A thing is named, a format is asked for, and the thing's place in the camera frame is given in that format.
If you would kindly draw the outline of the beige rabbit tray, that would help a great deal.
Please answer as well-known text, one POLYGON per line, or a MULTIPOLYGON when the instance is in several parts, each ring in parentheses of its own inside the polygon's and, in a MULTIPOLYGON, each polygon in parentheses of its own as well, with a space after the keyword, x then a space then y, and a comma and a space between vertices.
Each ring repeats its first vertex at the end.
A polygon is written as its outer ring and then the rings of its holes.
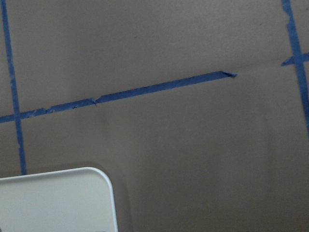
POLYGON ((2 232, 116 232, 113 188, 93 167, 1 178, 2 232))

